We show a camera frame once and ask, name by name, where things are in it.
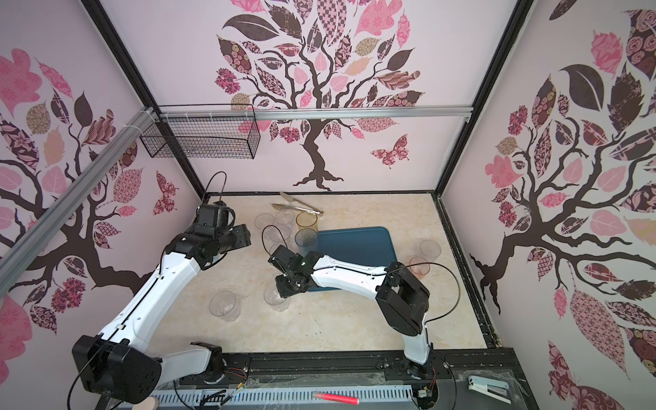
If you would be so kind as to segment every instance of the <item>pink wall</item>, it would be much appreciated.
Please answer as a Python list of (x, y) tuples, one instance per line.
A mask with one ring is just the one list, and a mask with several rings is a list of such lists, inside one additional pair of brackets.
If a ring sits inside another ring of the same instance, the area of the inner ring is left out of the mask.
[[(76, 0), (5, 1), (0, 34), (4, 253), (141, 104)], [(126, 152), (0, 300), (3, 407), (66, 408), (74, 342), (132, 298), (197, 202), (173, 159)], [(78, 385), (72, 406), (97, 399)]]
[(653, 1), (538, 2), (445, 193), (541, 409), (653, 408), (655, 50)]

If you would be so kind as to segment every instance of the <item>decorative leaf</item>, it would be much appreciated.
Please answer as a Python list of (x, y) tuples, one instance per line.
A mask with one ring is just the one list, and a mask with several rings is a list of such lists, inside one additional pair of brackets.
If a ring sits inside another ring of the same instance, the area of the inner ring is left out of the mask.
[(576, 3), (576, 0), (560, 0), (560, 3), (558, 3), (554, 11), (551, 13), (551, 16), (549, 16), (549, 20), (555, 20), (565, 14), (574, 3)]
[(656, 283), (630, 280), (613, 290), (627, 299), (642, 300), (651, 297), (656, 292)]
[(276, 57), (259, 58), (258, 61), (271, 70), (277, 70), (278, 68), (283, 66), (282, 60)]
[(599, 111), (604, 103), (604, 81), (590, 66), (574, 64), (561, 71), (569, 74), (569, 96), (574, 104)]
[(494, 199), (492, 199), (492, 202), (496, 202), (496, 203), (503, 202), (509, 193), (510, 193), (510, 188), (503, 188), (501, 191), (499, 191), (497, 196), (495, 196)]
[(556, 142), (560, 145), (571, 145), (574, 142), (572, 132), (560, 121), (556, 121)]
[(619, 185), (624, 180), (626, 167), (617, 167), (609, 169), (597, 178), (597, 185), (604, 192), (612, 192), (619, 188)]
[(39, 327), (50, 329), (57, 334), (57, 317), (54, 312), (42, 306), (32, 305), (30, 308), (30, 318)]
[(637, 304), (631, 302), (606, 302), (606, 306), (620, 319), (640, 326), (656, 326), (656, 319)]
[(119, 215), (121, 215), (121, 216), (130, 216), (130, 215), (132, 215), (134, 212), (136, 212), (136, 208), (135, 208), (135, 207), (131, 207), (130, 205), (126, 205), (126, 206), (124, 206), (124, 207), (120, 207), (120, 208), (118, 208), (118, 209), (116, 210), (116, 212), (117, 212)]
[(620, 205), (634, 212), (650, 213), (656, 210), (656, 183), (643, 185), (633, 191)]
[(517, 148), (517, 140), (513, 136), (507, 136), (499, 142), (499, 145), (497, 145), (497, 149), (501, 155), (510, 155), (515, 152), (515, 149)]
[(398, 124), (391, 118), (358, 118), (356, 121), (360, 128), (368, 133), (377, 133), (394, 124)]
[(569, 310), (583, 336), (626, 372), (624, 342), (619, 326), (603, 304), (594, 297), (575, 289), (574, 296), (569, 303)]
[(626, 226), (622, 221), (605, 209), (592, 214), (590, 229), (599, 236), (615, 236), (626, 232)]
[(650, 245), (656, 245), (656, 220), (626, 218), (624, 220), (638, 239)]
[(380, 39), (374, 37), (368, 37), (366, 39), (360, 40), (358, 45), (356, 45), (356, 54), (361, 57), (369, 55), (369, 53), (373, 51), (379, 41)]
[(84, 262), (80, 258), (77, 258), (76, 256), (70, 256), (64, 259), (64, 266), (73, 275), (87, 277), (84, 270)]
[(583, 176), (583, 162), (581, 161), (581, 158), (577, 158), (569, 165), (565, 170), (563, 171), (563, 179), (566, 182), (569, 182), (570, 184), (576, 184), (578, 181), (581, 180), (581, 177)]
[(62, 140), (62, 135), (59, 133), (59, 128), (55, 128), (48, 133), (48, 137), (43, 144), (43, 151), (45, 152), (45, 162), (48, 167), (62, 160), (64, 157), (64, 140)]
[(549, 127), (547, 127), (535, 145), (535, 172), (538, 178), (544, 174), (550, 162), (551, 136), (549, 135)]
[(271, 40), (278, 36), (278, 32), (269, 22), (253, 14), (234, 16), (223, 25), (223, 28), (226, 27), (234, 27), (254, 41)]
[(600, 263), (591, 263), (583, 268), (583, 271), (594, 279), (599, 279), (604, 282), (622, 282), (617, 279), (611, 271)]
[(344, 74), (346, 75), (360, 74), (367, 68), (369, 61), (371, 61), (371, 58), (369, 57), (358, 58), (357, 60), (353, 61), (351, 64), (348, 65), (346, 70), (344, 70)]
[(50, 113), (45, 107), (45, 101), (28, 110), (25, 122), (32, 134), (45, 134), (50, 129)]
[(263, 71), (259, 67), (256, 67), (257, 69), (257, 74), (260, 76), (260, 80), (262, 81), (262, 84), (264, 87), (271, 91), (274, 94), (280, 95), (282, 97), (285, 97), (287, 94), (285, 93), (285, 89), (283, 88), (283, 85), (280, 81), (278, 81), (277, 78), (275, 78), (273, 75), (269, 74), (266, 71)]
[(622, 74), (617, 76), (611, 89), (611, 103), (608, 104), (610, 119), (618, 133), (624, 131), (638, 116), (643, 97), (640, 82), (626, 71), (625, 64)]
[(401, 50), (398, 51), (395, 55), (393, 55), (389, 61), (387, 61), (387, 70), (390, 71), (396, 71), (400, 70), (401, 67), (405, 65), (405, 62), (408, 61), (408, 58), (410, 57), (410, 53), (414, 49), (410, 50)]
[(11, 191), (23, 183), (23, 178), (13, 169), (0, 167), (0, 188)]
[(45, 172), (41, 186), (46, 192), (63, 194), (66, 191), (66, 177), (60, 167), (52, 167)]
[(91, 111), (91, 106), (89, 105), (84, 93), (75, 100), (73, 110), (75, 112), (75, 118), (82, 128), (91, 125), (91, 122), (93, 121), (93, 112)]
[(54, 95), (52, 96), (52, 101), (50, 101), (50, 109), (55, 117), (59, 118), (59, 121), (63, 122), (66, 125), (70, 125), (71, 119), (68, 116), (68, 109), (62, 101), (61, 97), (55, 90), (52, 90)]
[(342, 41), (339, 42), (339, 47), (335, 51), (335, 69), (339, 70), (341, 67), (344, 67), (351, 57), (351, 39), (347, 35), (342, 38)]
[(633, 161), (648, 153), (656, 141), (656, 127), (640, 131), (622, 141), (610, 156), (620, 161)]
[(376, 77), (376, 79), (390, 90), (406, 89), (410, 81), (419, 78), (420, 74), (421, 72), (419, 71), (415, 71), (412, 74), (408, 74), (408, 72), (392, 72)]
[(567, 310), (567, 295), (565, 295), (565, 288), (559, 287), (556, 291), (556, 294), (554, 295), (554, 306), (558, 312), (558, 319), (562, 319)]
[(583, 120), (583, 140), (592, 146), (604, 145), (608, 142), (604, 130), (597, 124)]
[(288, 57), (294, 57), (296, 54), (300, 52), (300, 47), (292, 43), (280, 44), (277, 45), (275, 48), (280, 50), (285, 56)]

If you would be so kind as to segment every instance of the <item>glass cup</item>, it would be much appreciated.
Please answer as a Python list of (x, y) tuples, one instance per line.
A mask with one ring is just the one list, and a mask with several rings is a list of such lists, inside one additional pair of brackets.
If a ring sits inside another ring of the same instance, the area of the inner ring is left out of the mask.
[(233, 292), (223, 291), (214, 295), (209, 303), (209, 311), (224, 321), (235, 321), (241, 313), (241, 308)]
[(415, 275), (415, 277), (419, 280), (424, 279), (428, 271), (430, 271), (430, 265), (427, 264), (426, 262), (428, 261), (422, 258), (421, 256), (415, 256), (410, 260), (410, 263), (408, 263), (408, 265), (412, 265), (416, 263), (425, 263), (423, 265), (410, 266), (410, 272), (412, 272)]
[(318, 220), (319, 217), (317, 214), (313, 214), (311, 212), (301, 212), (296, 216), (296, 225), (298, 225), (299, 232), (305, 228), (313, 229), (319, 232), (319, 228), (317, 227)]
[(269, 284), (264, 290), (264, 301), (277, 312), (284, 312), (289, 307), (289, 298), (283, 298), (275, 283)]
[(422, 243), (419, 245), (419, 251), (421, 252), (421, 256), (423, 256), (427, 262), (435, 262), (438, 256), (440, 256), (442, 253), (442, 247), (439, 243), (432, 241), (431, 239), (427, 239), (422, 241)]
[(319, 234), (314, 229), (303, 228), (296, 233), (294, 237), (298, 253), (305, 256), (310, 251), (319, 250)]

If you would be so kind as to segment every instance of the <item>wire basket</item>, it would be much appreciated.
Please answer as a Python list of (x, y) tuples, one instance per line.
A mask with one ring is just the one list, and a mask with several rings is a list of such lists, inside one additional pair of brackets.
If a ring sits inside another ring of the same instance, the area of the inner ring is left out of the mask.
[(255, 158), (260, 131), (251, 104), (212, 104), (239, 110), (235, 115), (211, 112), (161, 114), (158, 122), (141, 135), (141, 142), (152, 158), (174, 157), (164, 136), (179, 143), (182, 155), (195, 158)]

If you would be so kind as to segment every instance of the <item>marble table surface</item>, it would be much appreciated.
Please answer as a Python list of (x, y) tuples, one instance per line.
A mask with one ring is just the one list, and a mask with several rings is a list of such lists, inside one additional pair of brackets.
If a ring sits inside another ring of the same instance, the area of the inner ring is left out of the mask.
[[(452, 269), (461, 281), (430, 194), (300, 195), (299, 198), (325, 211), (318, 222), (319, 230), (384, 226), (402, 263), (408, 263), (419, 252), (421, 240), (437, 241), (442, 254), (436, 262)], [(277, 195), (226, 196), (223, 200), (236, 212), (236, 224), (248, 226), (253, 243), (229, 252), (221, 263), (191, 280), (155, 331), (149, 354), (185, 350), (190, 342), (197, 340), (221, 346), (224, 352), (403, 349), (401, 334), (385, 322), (378, 304), (347, 291), (303, 293), (291, 298), (286, 311), (271, 309), (262, 295), (279, 272), (268, 264), (268, 254), (253, 220), (260, 213), (274, 215), (276, 211), (271, 203), (285, 202)], [(452, 307), (458, 289), (449, 272), (431, 266), (422, 282), (430, 291), (429, 318)], [(222, 321), (209, 311), (210, 300), (223, 290), (237, 296), (241, 315), (236, 321)], [(438, 349), (485, 348), (464, 288), (456, 310), (428, 324), (428, 340)]]

